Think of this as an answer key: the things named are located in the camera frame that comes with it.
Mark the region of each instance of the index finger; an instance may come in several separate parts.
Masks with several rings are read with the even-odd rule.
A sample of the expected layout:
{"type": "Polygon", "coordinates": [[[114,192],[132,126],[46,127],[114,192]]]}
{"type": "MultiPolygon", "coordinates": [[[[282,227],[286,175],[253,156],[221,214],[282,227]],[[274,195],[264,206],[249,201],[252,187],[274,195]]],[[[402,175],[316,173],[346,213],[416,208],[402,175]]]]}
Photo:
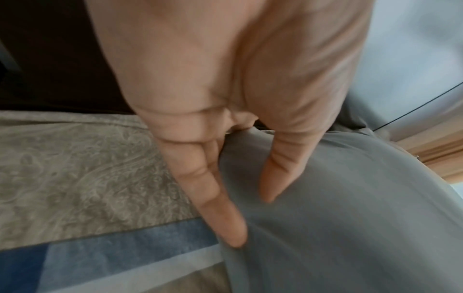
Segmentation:
{"type": "Polygon", "coordinates": [[[218,173],[221,140],[177,143],[156,140],[172,175],[214,232],[229,245],[246,242],[247,226],[228,198],[218,173]]]}

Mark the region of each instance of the blue stripe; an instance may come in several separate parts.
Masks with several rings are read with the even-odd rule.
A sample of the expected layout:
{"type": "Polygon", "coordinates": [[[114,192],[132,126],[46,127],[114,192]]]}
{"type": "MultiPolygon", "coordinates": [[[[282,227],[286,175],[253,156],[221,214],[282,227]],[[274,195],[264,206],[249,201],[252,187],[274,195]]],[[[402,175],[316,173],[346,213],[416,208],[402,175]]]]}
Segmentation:
{"type": "Polygon", "coordinates": [[[217,244],[201,219],[50,245],[39,292],[118,274],[217,244]]]}
{"type": "Polygon", "coordinates": [[[48,244],[0,251],[0,292],[35,293],[48,244]]]}

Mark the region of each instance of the hand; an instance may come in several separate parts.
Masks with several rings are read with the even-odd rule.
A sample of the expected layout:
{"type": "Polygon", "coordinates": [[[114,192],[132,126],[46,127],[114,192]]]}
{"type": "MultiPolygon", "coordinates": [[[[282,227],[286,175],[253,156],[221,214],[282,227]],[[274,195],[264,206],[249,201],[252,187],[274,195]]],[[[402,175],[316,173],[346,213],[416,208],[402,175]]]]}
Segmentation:
{"type": "Polygon", "coordinates": [[[355,72],[372,0],[88,0],[103,52],[172,175],[232,246],[245,221],[220,181],[229,129],[275,130],[273,201],[304,170],[355,72]]]}

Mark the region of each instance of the beige curtain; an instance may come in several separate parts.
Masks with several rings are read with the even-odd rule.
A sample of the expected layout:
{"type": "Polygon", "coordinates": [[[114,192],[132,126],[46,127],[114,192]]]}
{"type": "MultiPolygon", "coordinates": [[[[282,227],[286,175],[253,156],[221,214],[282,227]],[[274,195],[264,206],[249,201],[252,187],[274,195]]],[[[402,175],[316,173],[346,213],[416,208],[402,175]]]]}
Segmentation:
{"type": "Polygon", "coordinates": [[[398,141],[397,144],[418,156],[448,183],[463,181],[463,115],[398,141]]]}

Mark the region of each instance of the white stripe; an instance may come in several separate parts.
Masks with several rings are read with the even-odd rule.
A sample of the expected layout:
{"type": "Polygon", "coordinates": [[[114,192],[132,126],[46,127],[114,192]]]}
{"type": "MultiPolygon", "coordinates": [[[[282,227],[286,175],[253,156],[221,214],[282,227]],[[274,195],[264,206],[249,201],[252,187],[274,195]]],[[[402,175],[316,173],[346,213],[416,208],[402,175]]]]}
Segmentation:
{"type": "Polygon", "coordinates": [[[214,245],[177,255],[150,265],[96,279],[54,293],[141,293],[223,261],[220,246],[214,245]]]}

